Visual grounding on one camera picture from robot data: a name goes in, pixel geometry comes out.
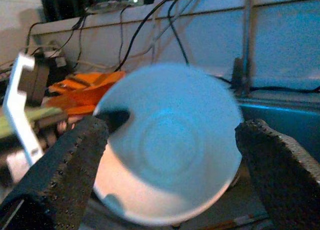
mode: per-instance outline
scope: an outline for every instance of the orange object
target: orange object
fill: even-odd
[[[62,95],[51,98],[46,105],[61,108],[68,115],[91,114],[103,95],[125,75],[124,71],[77,74],[50,86],[50,92]]]

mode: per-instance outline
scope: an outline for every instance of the green object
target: green object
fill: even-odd
[[[34,127],[36,120],[60,114],[63,111],[56,107],[31,108],[25,111],[31,127]],[[8,123],[7,118],[3,115],[0,117],[0,140],[15,134],[14,130]]]

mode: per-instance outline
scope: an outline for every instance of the white bowl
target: white bowl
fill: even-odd
[[[115,84],[94,114],[129,109],[108,139],[94,190],[126,220],[164,226],[208,209],[226,191],[241,161],[233,96],[201,69],[157,64]]]

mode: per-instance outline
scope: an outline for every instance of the white plastic bracket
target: white plastic bracket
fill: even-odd
[[[9,85],[2,105],[4,115],[18,136],[30,166],[36,163],[44,155],[44,152],[25,114],[27,94],[20,91],[18,87],[22,71],[33,71],[34,67],[34,57],[22,53],[18,54],[12,67]]]

